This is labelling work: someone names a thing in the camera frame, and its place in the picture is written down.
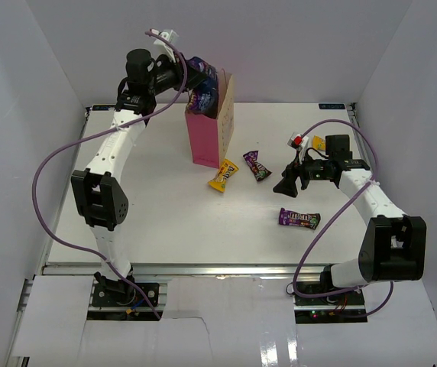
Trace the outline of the blue purple snack bag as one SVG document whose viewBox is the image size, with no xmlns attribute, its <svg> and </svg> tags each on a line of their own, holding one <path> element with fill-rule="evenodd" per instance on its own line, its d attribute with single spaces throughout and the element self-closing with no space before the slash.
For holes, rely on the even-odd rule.
<svg viewBox="0 0 437 367">
<path fill-rule="evenodd" d="M 194 70 L 205 74 L 206 77 L 192 89 L 187 104 L 187 111 L 195 115 L 205 115 L 215 119 L 219 105 L 219 78 L 217 69 L 200 57 L 192 57 L 188 59 L 188 63 Z"/>
</svg>

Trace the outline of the brown purple m&m's packet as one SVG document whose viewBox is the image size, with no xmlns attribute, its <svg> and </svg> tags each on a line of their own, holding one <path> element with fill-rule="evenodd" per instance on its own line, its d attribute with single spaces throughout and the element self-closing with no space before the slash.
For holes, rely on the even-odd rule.
<svg viewBox="0 0 437 367">
<path fill-rule="evenodd" d="M 249 151 L 243 154 L 243 158 L 257 182 L 265 180 L 272 174 L 271 171 L 257 160 L 258 151 Z"/>
<path fill-rule="evenodd" d="M 319 213 L 298 213 L 292 210 L 280 209 L 278 223 L 281 226 L 298 226 L 315 230 L 319 225 L 321 216 Z"/>
</svg>

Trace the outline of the brown purple M&M's packet front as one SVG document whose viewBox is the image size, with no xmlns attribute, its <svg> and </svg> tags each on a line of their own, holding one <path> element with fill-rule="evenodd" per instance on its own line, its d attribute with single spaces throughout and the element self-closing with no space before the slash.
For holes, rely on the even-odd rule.
<svg viewBox="0 0 437 367">
<path fill-rule="evenodd" d="M 319 225 L 321 216 L 319 213 L 298 213 L 292 210 L 280 209 L 278 223 L 281 226 L 298 226 L 315 230 Z"/>
</svg>

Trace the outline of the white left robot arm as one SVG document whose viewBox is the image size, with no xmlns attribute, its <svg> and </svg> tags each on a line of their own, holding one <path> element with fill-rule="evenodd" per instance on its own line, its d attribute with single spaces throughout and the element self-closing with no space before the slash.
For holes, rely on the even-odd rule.
<svg viewBox="0 0 437 367">
<path fill-rule="evenodd" d="M 215 68 L 198 57 L 181 63 L 166 54 L 153 58 L 145 49 L 130 51 L 125 69 L 117 91 L 113 131 L 86 167 L 75 170 L 70 179 L 77 212 L 90 227 L 104 257 L 97 279 L 113 281 L 109 296 L 120 305 L 131 303 L 136 289 L 121 278 L 132 272 L 126 246 L 118 238 L 129 209 L 120 185 L 125 162 L 156 108 L 157 95 L 169 89 L 193 90 L 208 78 L 216 78 Z"/>
</svg>

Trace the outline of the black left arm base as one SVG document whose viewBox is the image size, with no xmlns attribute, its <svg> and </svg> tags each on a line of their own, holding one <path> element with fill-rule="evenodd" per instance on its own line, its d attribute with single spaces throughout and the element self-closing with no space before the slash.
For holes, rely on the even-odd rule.
<svg viewBox="0 0 437 367">
<path fill-rule="evenodd" d="M 95 283 L 92 291 L 90 305 L 100 310 L 110 308 L 125 308 L 125 313 L 130 316 L 138 313 L 144 307 L 158 306 L 160 285 L 158 283 L 138 283 L 132 275 L 127 280 L 134 286 L 123 280 L 112 280 L 102 275 L 99 271 L 94 274 Z"/>
</svg>

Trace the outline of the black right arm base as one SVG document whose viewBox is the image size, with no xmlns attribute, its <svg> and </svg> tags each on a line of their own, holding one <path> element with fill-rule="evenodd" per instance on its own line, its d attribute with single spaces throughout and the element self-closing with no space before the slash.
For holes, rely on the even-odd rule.
<svg viewBox="0 0 437 367">
<path fill-rule="evenodd" d="M 362 291 L 329 297 L 304 298 L 293 292 L 293 283 L 285 288 L 293 298 L 295 321 L 300 324 L 366 323 L 367 312 Z"/>
</svg>

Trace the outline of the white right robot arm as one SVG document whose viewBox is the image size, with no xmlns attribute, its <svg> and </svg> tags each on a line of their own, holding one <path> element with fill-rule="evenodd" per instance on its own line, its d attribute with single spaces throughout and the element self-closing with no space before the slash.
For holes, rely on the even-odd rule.
<svg viewBox="0 0 437 367">
<path fill-rule="evenodd" d="M 321 159 L 309 155 L 308 141 L 300 134 L 292 135 L 288 145 L 296 156 L 274 192 L 295 197 L 314 180 L 330 181 L 351 200 L 367 226 L 358 256 L 322 271 L 320 298 L 335 305 L 345 298 L 347 288 L 421 279 L 426 252 L 424 219 L 407 215 L 389 199 L 368 164 L 353 157 L 348 135 L 327 136 Z"/>
</svg>

